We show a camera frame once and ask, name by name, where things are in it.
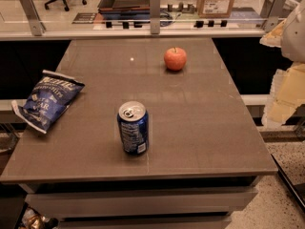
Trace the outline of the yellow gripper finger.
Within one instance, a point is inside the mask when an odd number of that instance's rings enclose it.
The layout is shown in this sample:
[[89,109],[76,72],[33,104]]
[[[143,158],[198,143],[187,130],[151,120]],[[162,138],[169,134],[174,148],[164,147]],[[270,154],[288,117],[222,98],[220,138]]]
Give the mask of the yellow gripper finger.
[[285,20],[280,22],[274,29],[262,36],[259,43],[267,47],[280,48],[284,25]]
[[277,69],[262,124],[266,128],[279,128],[305,103],[305,64],[294,63],[288,70]]

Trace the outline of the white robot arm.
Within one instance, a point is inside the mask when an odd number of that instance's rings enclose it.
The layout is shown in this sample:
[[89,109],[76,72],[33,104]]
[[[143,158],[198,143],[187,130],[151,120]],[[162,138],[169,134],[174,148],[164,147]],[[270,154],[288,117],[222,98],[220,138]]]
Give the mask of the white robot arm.
[[286,71],[276,70],[264,107],[262,124],[275,129],[285,124],[296,109],[305,104],[305,0],[259,43],[280,48],[282,56],[293,62]]

